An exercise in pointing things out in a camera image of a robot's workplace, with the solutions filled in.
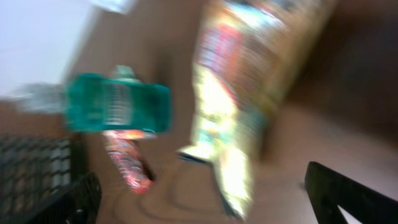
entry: colorful packaging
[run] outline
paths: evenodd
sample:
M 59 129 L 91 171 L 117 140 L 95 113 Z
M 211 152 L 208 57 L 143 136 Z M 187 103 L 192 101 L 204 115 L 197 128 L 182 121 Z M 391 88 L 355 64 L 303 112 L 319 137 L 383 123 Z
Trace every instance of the colorful packaging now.
M 118 167 L 129 188 L 137 194 L 146 192 L 152 185 L 150 172 L 141 159 L 137 144 L 130 140 L 143 138 L 145 133 L 139 130 L 104 131 L 106 150 L 113 163 Z
M 192 145 L 179 156 L 213 165 L 229 215 L 248 214 L 263 129 L 329 15 L 331 1 L 322 2 L 217 1 L 208 10 L 193 62 Z

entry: green bottle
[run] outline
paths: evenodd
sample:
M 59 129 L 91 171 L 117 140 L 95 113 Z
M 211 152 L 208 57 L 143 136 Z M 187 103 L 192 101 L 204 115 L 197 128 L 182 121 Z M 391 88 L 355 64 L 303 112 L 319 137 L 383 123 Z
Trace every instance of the green bottle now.
M 168 130 L 170 90 L 126 77 L 129 74 L 134 75 L 129 67 L 119 66 L 118 79 L 93 73 L 75 78 L 67 87 L 68 127 L 81 132 L 138 129 L 161 133 Z

